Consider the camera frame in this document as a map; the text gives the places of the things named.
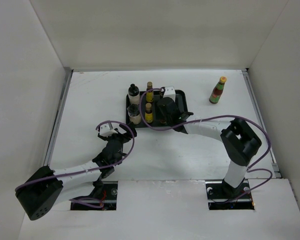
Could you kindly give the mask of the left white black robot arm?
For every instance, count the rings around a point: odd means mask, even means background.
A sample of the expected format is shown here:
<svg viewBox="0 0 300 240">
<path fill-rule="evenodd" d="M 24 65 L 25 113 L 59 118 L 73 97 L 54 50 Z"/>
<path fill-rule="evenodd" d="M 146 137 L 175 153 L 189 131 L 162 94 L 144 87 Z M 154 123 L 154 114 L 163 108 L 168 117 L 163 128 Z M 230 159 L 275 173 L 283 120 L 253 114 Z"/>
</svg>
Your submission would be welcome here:
<svg viewBox="0 0 300 240">
<path fill-rule="evenodd" d="M 76 204 L 102 195 L 102 180 L 111 175 L 115 166 L 128 156 L 124 144 L 135 142 L 136 129 L 132 123 L 120 123 L 124 133 L 113 128 L 111 121 L 100 123 L 98 137 L 106 142 L 102 151 L 91 161 L 70 168 L 51 169 L 40 167 L 24 184 L 15 189 L 15 196 L 31 221 L 47 214 L 53 206 L 74 201 Z"/>
</svg>

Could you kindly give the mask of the clear shaker black grinder lid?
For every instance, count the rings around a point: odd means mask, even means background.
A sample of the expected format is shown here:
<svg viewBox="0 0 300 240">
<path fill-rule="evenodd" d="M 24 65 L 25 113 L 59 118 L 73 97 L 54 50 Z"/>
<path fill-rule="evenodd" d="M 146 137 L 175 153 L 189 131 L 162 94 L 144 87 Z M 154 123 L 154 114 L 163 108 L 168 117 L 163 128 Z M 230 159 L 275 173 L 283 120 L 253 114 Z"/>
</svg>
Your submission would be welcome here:
<svg viewBox="0 0 300 240">
<path fill-rule="evenodd" d="M 129 107 L 127 107 L 127 112 L 130 122 L 132 122 L 134 125 L 141 123 L 141 114 L 137 104 L 131 104 Z"/>
</svg>

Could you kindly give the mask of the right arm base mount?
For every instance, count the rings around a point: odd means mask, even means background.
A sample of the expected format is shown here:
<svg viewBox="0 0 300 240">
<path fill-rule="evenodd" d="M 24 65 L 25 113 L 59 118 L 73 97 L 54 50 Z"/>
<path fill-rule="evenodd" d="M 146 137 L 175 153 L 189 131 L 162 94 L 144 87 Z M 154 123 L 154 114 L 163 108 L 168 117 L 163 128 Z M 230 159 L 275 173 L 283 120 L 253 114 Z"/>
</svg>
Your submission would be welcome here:
<svg viewBox="0 0 300 240">
<path fill-rule="evenodd" d="M 238 187 L 235 193 L 226 193 L 221 180 L 205 182 L 207 205 L 209 210 L 254 210 L 254 201 L 247 180 Z"/>
</svg>

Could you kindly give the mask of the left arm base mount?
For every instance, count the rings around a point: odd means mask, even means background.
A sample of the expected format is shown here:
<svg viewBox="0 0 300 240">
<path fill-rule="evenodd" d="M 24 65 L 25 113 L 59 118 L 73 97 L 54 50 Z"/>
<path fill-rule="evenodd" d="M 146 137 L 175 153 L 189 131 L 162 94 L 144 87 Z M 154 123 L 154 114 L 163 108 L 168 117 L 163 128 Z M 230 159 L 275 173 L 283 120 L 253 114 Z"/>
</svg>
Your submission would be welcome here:
<svg viewBox="0 0 300 240">
<path fill-rule="evenodd" d="M 118 182 L 98 181 L 89 195 L 76 197 L 83 204 L 71 202 L 71 211 L 115 211 L 117 209 Z"/>
</svg>

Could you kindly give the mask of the yellow label bottle yellow cap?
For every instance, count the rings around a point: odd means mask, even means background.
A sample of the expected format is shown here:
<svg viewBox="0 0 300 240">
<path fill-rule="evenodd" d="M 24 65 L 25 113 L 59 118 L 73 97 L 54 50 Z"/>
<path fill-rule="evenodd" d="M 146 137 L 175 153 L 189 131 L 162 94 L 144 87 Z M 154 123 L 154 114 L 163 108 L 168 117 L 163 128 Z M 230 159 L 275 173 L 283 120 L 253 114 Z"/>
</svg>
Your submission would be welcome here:
<svg viewBox="0 0 300 240">
<path fill-rule="evenodd" d="M 146 88 L 146 102 L 152 103 L 154 101 L 153 83 L 151 81 L 147 82 Z"/>
</svg>

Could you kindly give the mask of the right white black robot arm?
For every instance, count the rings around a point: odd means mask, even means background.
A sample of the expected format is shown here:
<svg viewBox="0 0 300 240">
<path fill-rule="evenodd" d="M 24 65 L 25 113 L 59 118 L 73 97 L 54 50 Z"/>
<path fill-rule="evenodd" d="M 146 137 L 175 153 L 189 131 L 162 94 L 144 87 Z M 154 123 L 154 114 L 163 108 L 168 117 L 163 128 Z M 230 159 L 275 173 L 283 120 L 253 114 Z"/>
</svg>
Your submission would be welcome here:
<svg viewBox="0 0 300 240">
<path fill-rule="evenodd" d="M 228 198 L 240 192 L 251 159 L 256 155 L 262 141 L 247 122 L 234 118 L 230 122 L 220 120 L 195 121 L 192 112 L 180 111 L 177 104 L 164 97 L 156 103 L 166 124 L 175 127 L 176 132 L 188 135 L 201 135 L 223 143 L 230 164 L 222 180 L 222 192 Z"/>
</svg>

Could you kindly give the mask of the white powder shaker black lid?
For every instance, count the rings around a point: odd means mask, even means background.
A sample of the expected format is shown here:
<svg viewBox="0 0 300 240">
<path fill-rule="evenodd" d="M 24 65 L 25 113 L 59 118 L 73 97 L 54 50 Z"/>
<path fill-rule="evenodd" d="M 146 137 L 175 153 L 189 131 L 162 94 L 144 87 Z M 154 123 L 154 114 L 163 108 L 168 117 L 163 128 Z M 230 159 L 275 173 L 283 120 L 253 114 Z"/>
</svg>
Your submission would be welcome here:
<svg viewBox="0 0 300 240">
<path fill-rule="evenodd" d="M 128 88 L 128 98 L 130 104 L 138 105 L 140 102 L 140 90 L 134 83 Z"/>
</svg>

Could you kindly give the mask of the yellow label brown bottle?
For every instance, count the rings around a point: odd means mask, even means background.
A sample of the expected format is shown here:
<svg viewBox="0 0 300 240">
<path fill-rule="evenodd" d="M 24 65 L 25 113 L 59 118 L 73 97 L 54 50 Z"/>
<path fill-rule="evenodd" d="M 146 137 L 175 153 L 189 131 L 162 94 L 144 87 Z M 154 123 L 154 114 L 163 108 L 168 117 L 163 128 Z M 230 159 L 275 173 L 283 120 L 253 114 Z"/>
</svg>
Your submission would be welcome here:
<svg viewBox="0 0 300 240">
<path fill-rule="evenodd" d="M 151 103 L 146 103 L 145 105 L 145 121 L 148 124 L 151 124 L 154 120 L 153 109 Z"/>
</svg>

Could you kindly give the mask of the red green chili sauce bottle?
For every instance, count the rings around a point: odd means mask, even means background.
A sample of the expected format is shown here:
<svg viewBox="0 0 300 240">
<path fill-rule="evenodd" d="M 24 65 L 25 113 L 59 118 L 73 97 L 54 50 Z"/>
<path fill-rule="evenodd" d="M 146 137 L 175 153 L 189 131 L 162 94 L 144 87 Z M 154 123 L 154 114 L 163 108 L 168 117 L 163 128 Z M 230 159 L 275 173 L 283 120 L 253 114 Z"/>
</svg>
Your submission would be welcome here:
<svg viewBox="0 0 300 240">
<path fill-rule="evenodd" d="M 212 90 L 211 95 L 209 97 L 210 103 L 217 104 L 219 102 L 221 95 L 223 94 L 226 81 L 227 81 L 227 78 L 225 76 L 221 76 L 219 78 L 218 83 L 215 85 L 215 87 Z"/>
</svg>

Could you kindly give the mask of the black plastic tray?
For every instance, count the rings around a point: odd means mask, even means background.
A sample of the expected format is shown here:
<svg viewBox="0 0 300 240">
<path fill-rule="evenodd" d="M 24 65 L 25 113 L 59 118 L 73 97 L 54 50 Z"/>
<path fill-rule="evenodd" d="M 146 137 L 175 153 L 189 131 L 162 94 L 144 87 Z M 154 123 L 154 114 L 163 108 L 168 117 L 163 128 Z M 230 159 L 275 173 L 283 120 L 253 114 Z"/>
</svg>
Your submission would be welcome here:
<svg viewBox="0 0 300 240">
<path fill-rule="evenodd" d="M 160 92 L 158 90 L 155 90 L 153 92 L 154 96 L 153 96 L 153 104 L 152 104 L 152 112 L 153 112 L 153 122 L 150 123 L 150 125 L 154 128 L 167 128 L 168 125 L 165 123 L 161 123 L 160 120 L 163 120 L 163 115 L 161 113 L 161 111 L 156 107 L 156 103 L 157 101 L 160 100 Z M 130 124 L 130 118 L 128 115 L 128 110 L 127 108 L 131 105 L 130 104 L 130 99 L 129 99 L 129 95 L 126 95 L 126 100 L 125 100 L 125 123 L 127 125 Z M 176 90 L 175 91 L 175 103 L 178 106 L 179 110 L 181 112 L 187 112 L 188 111 L 188 106 L 187 106 L 187 101 L 186 101 L 186 95 L 182 90 Z"/>
</svg>

